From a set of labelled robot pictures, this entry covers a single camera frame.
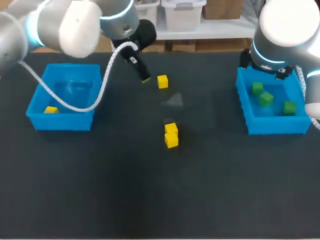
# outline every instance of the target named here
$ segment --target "stacked yellow cubes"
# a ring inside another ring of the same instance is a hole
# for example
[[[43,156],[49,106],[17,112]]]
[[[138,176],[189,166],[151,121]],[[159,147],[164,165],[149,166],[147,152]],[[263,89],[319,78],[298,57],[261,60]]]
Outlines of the stacked yellow cubes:
[[[177,125],[175,123],[166,124],[164,130],[164,140],[168,149],[177,147],[179,145]]]

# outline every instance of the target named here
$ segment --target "yellow cube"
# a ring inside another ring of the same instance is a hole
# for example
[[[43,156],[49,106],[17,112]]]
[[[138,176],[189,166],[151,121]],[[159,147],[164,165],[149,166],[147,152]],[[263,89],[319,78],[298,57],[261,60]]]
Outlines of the yellow cube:
[[[179,138],[174,131],[166,133],[164,135],[164,140],[168,149],[177,147],[179,145]]]
[[[45,110],[44,110],[45,114],[58,114],[59,110],[57,107],[54,106],[48,106]]]
[[[176,136],[178,136],[178,128],[175,123],[170,123],[170,124],[164,125],[164,131],[166,134],[174,132],[176,134]]]
[[[167,75],[158,76],[158,86],[159,89],[166,89],[168,88],[168,77]]]

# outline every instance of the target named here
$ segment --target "cardboard box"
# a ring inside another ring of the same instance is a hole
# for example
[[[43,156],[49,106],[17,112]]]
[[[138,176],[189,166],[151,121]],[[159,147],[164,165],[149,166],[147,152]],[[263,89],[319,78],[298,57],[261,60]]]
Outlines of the cardboard box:
[[[203,15],[207,20],[239,19],[244,0],[207,0]]]
[[[173,41],[172,51],[195,52],[195,40],[175,40]]]

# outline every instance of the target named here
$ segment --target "shelf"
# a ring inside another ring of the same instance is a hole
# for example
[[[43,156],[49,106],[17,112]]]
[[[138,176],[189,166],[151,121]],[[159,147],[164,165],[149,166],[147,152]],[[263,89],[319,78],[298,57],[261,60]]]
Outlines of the shelf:
[[[198,28],[188,32],[169,32],[165,10],[159,7],[156,31],[158,40],[252,38],[257,23],[258,19],[250,0],[245,0],[240,19],[204,20],[201,17]]]

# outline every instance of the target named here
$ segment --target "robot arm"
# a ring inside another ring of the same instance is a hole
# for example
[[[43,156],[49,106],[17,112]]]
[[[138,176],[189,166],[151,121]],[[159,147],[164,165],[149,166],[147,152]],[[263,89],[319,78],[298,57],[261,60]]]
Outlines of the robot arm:
[[[269,1],[250,53],[264,72],[300,66],[306,79],[306,113],[320,119],[320,12],[314,0]]]
[[[36,48],[84,58],[94,52],[101,32],[113,41],[134,42],[130,37],[140,26],[134,0],[13,0],[0,12],[0,23],[0,76]],[[152,27],[148,44],[156,39]]]

